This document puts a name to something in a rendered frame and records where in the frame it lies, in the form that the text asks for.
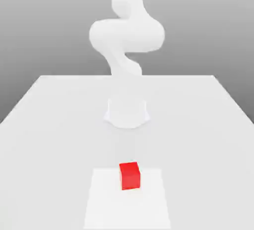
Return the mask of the small red cube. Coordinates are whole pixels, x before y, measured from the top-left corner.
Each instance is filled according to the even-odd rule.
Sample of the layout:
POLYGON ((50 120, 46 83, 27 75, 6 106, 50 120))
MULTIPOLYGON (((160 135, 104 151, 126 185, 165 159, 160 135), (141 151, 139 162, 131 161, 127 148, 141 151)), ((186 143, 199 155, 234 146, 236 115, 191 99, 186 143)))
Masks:
POLYGON ((140 171, 136 161, 120 163, 120 181, 122 190, 140 188, 140 171))

